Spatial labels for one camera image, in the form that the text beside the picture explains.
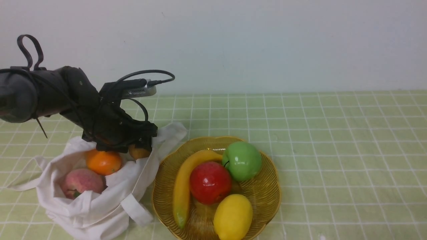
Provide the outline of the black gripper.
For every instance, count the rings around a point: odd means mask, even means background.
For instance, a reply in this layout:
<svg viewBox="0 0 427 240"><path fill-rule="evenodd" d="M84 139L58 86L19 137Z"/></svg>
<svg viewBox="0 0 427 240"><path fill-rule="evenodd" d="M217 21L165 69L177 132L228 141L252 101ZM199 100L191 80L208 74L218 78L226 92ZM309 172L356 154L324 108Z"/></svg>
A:
<svg viewBox="0 0 427 240"><path fill-rule="evenodd" d="M84 106L81 108L82 139L95 142L99 151L127 153L128 148L152 150L152 140L157 137L158 127L148 120L148 111L139 101L135 102L144 113L144 120L136 120L115 102L101 109Z"/></svg>

